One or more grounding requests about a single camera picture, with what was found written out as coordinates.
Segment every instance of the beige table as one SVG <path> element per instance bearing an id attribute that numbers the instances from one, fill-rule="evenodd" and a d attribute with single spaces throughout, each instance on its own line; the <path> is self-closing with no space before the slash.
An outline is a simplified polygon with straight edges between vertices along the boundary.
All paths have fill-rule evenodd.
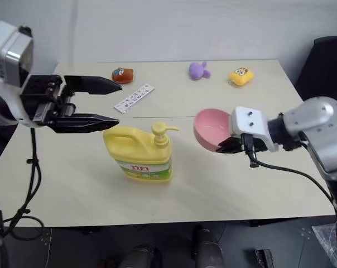
<path id="1" fill-rule="evenodd" d="M 56 74 L 99 75 L 110 78 L 121 66 L 135 69 L 135 81 L 109 95 L 78 93 L 79 112 L 120 118 L 121 125 L 149 131 L 154 121 L 180 127 L 170 132 L 174 178 L 168 184 L 145 184 L 127 179 L 109 156 L 102 132 L 56 134 L 37 130 L 37 152 L 43 182 L 30 203 L 34 216 L 47 226 L 95 226 L 135 223 L 218 221 L 285 218 L 333 214 L 328 200 L 307 179 L 281 171 L 249 168 L 244 154 L 206 151 L 196 142 L 192 124 L 201 109 L 226 111 L 235 106 L 262 109 L 270 117 L 302 101 L 276 60 L 212 61 L 210 79 L 192 81 L 189 63 L 97 63 L 70 70 L 59 64 Z M 227 75 L 240 66 L 256 78 L 243 88 L 227 84 Z M 128 113 L 113 106 L 144 83 L 155 90 Z M 19 126 L 0 158 L 0 205 L 4 217 L 22 204 L 28 187 L 30 130 Z M 270 164 L 304 171 L 323 185 L 308 153 L 259 153 Z M 21 221 L 22 226 L 33 222 Z"/>

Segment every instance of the gray floor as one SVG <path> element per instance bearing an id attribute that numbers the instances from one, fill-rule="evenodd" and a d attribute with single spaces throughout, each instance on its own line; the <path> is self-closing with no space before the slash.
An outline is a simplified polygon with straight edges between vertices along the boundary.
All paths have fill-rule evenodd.
<path id="1" fill-rule="evenodd" d="M 204 222 L 222 246 L 226 267 L 258 267 L 251 260 L 255 249 L 271 249 L 275 268 L 330 268 L 328 257 L 311 226 L 333 223 L 334 217 L 294 219 L 251 227 L 247 221 Z M 31 242 L 6 238 L 11 267 L 45 267 L 52 231 L 48 268 L 95 268 L 99 260 L 123 256 L 132 247 L 152 243 L 162 251 L 163 266 L 194 267 L 190 259 L 191 233 L 197 223 L 145 224 L 103 227 L 84 235 L 81 231 L 48 228 L 42 239 Z M 18 228 L 22 234 L 33 228 Z"/>

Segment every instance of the yellow pump dispenser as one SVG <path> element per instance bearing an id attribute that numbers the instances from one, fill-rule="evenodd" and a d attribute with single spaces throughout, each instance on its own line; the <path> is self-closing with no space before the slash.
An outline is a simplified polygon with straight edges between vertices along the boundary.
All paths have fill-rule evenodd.
<path id="1" fill-rule="evenodd" d="M 139 181 L 169 181 L 172 177 L 171 142 L 164 122 L 155 122 L 152 133 L 134 127 L 115 126 L 104 131 L 104 143 L 109 154 L 125 174 Z"/>

